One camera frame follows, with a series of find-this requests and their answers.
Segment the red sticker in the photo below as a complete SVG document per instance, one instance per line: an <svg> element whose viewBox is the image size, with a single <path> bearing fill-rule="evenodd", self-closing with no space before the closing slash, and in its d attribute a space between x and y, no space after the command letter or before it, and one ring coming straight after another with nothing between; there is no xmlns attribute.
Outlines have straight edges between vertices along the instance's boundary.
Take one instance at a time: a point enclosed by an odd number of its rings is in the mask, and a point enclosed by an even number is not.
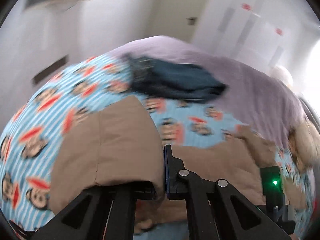
<svg viewBox="0 0 320 240"><path fill-rule="evenodd" d="M246 10L246 11L252 11L251 5L249 5L249 4L247 4L247 3L243 3L243 4L241 5L241 7L242 7L244 10Z"/></svg>
<svg viewBox="0 0 320 240"><path fill-rule="evenodd" d="M283 31L279 28L276 28L276 33L279 34L280 36L283 36Z"/></svg>

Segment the blue striped fabric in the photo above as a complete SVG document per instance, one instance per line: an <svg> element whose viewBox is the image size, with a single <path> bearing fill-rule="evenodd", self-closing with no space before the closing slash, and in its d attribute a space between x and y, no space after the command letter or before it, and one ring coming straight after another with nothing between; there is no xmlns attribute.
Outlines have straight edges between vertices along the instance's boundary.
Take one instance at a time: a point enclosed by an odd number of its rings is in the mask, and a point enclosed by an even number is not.
<svg viewBox="0 0 320 240"><path fill-rule="evenodd" d="M107 54L90 58L53 77L12 117L0 137L0 208L7 220L36 230L54 217L47 206L50 174L64 134L88 114L128 95L134 94L146 107L164 143L206 148L225 140L228 131L242 124L212 105L132 93L130 79L129 67L116 58ZM291 165L284 174L293 176L296 170L288 156L276 158L282 167ZM310 203L308 178L296 176L295 182L302 185ZM311 209L297 212L299 233Z"/></svg>

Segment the metal screw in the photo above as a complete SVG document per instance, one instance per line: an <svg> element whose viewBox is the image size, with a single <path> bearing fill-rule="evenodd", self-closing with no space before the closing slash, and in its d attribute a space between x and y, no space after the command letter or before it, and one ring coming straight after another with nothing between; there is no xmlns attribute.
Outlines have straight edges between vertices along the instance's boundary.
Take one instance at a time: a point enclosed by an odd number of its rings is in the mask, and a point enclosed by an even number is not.
<svg viewBox="0 0 320 240"><path fill-rule="evenodd" d="M220 179L220 180L218 181L218 185L219 185L220 187L226 187L226 186L228 185L228 182L227 182L226 180L224 180L224 179Z"/></svg>
<svg viewBox="0 0 320 240"><path fill-rule="evenodd" d="M179 171L179 174L180 174L181 176L188 176L188 175L189 175L189 171L187 171L187 170L181 170L181 171Z"/></svg>

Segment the bed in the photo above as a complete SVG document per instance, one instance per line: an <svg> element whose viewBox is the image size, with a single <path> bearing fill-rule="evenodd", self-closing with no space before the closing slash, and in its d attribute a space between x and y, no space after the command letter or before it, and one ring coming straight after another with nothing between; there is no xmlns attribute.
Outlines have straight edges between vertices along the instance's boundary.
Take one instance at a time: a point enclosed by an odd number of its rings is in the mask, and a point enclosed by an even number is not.
<svg viewBox="0 0 320 240"><path fill-rule="evenodd" d="M128 90L131 76L127 62L123 60L127 53L175 64L199 65L227 84L228 90L207 104L172 99L149 101L147 96ZM90 113L101 111L132 94L149 111L159 132L161 125L169 121L186 128L175 139L169 138L171 144L210 147L225 140L228 131L235 130L237 125L250 125L263 138L275 142L275 160L282 175L291 178L306 196L305 208L295 210L295 234L304 235L314 209L312 188L315 188L315 182L310 173L300 174L288 148L290 129L305 117L299 99L281 82L247 65L213 57L190 44L164 36L133 41L67 67L12 117L0 137L0 208L6 219L31 231L50 221L54 216L48 209L51 169L64 135ZM208 114L212 109L214 115ZM187 129L195 122L205 123L207 134ZM159 225L135 237L155 239L154 235L163 234L168 238L166 232L175 239L182 238L187 232L187 224Z"/></svg>

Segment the white door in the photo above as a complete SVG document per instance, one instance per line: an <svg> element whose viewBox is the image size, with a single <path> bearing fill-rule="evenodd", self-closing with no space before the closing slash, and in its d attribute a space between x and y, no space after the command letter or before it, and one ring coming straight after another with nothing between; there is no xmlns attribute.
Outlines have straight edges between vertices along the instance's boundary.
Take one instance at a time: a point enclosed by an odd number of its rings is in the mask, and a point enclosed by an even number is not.
<svg viewBox="0 0 320 240"><path fill-rule="evenodd" d="M289 68L303 10L301 0L208 0L191 43L265 73Z"/></svg>
<svg viewBox="0 0 320 240"><path fill-rule="evenodd" d="M190 42L206 2L207 0L158 0L153 6L147 37L166 35Z"/></svg>

